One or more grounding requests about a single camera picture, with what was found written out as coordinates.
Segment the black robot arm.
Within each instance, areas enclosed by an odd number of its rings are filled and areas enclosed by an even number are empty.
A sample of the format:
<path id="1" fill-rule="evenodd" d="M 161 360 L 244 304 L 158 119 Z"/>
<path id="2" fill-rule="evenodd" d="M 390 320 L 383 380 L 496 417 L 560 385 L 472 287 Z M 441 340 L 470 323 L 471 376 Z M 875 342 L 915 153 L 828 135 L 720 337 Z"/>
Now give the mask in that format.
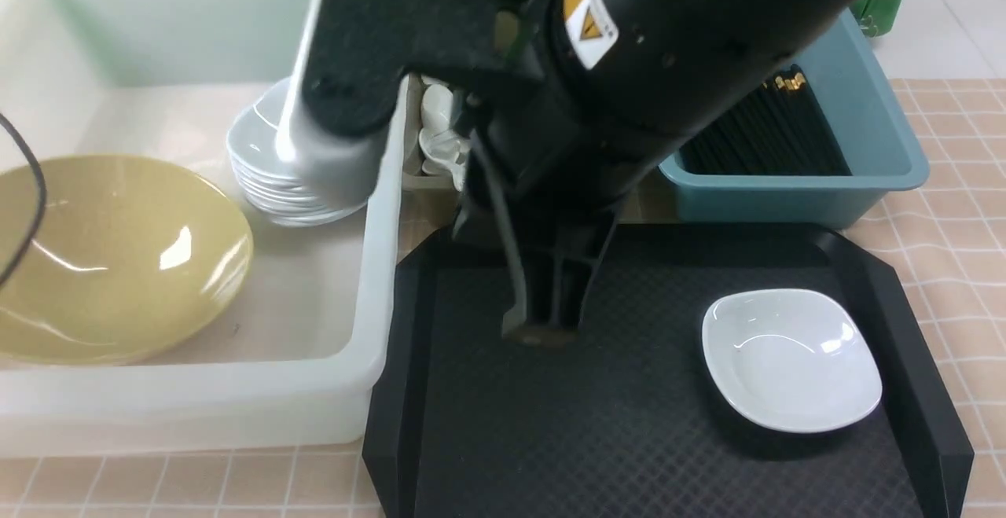
<path id="1" fill-rule="evenodd" d="M 505 253 L 502 332 L 566 343 L 626 196 L 855 0 L 311 0 L 277 132 L 339 208 L 376 188 L 420 74 L 462 92 L 455 236 Z"/>

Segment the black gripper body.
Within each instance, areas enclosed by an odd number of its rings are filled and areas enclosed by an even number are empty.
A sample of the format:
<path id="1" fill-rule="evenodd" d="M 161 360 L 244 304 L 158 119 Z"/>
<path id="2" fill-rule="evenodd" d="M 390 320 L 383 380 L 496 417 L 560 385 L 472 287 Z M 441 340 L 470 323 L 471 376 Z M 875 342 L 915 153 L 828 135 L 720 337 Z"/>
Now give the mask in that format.
<path id="1" fill-rule="evenodd" d="M 603 188 L 610 155 L 600 143 L 583 143 L 558 160 L 542 191 L 521 195 L 483 136 L 472 134 L 471 143 L 453 242 L 505 258 L 514 303 L 501 321 L 503 338 L 567 345 L 581 328 L 622 205 L 622 197 L 594 193 Z"/>

